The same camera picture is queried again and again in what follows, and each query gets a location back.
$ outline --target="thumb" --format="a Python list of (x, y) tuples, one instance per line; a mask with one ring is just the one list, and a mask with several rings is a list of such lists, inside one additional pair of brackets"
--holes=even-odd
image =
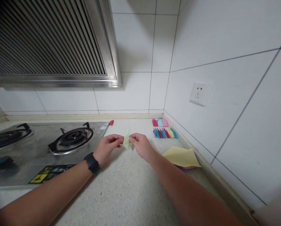
[(132, 143), (134, 146), (135, 146), (135, 144), (137, 144), (138, 143), (138, 141), (137, 140), (135, 140), (134, 138), (132, 138), (132, 137), (129, 137), (129, 142), (130, 143)]
[(113, 147), (113, 149), (114, 148), (116, 148), (118, 145), (120, 145), (121, 144), (121, 142), (123, 142), (124, 141), (124, 139), (117, 139), (116, 141), (114, 141), (114, 142), (112, 142), (110, 145)]

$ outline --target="green paper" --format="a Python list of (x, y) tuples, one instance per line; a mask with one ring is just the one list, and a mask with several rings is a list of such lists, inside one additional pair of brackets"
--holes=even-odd
[(129, 129), (127, 129), (124, 135), (124, 147), (129, 149)]

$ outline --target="black smartwatch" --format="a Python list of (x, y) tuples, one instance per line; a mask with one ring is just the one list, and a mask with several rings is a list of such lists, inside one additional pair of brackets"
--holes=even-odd
[(100, 170), (98, 161), (96, 161), (96, 159), (93, 157), (93, 152), (87, 155), (84, 160), (87, 162), (88, 169), (94, 174)]

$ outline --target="range hood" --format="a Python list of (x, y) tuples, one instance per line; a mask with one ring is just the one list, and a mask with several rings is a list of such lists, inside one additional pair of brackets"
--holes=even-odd
[(121, 87), (108, 0), (0, 4), (0, 87)]

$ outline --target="electrical outlet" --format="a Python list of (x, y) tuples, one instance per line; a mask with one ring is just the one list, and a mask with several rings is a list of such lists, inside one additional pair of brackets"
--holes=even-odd
[(194, 82), (190, 102), (206, 106), (214, 84), (214, 82)]

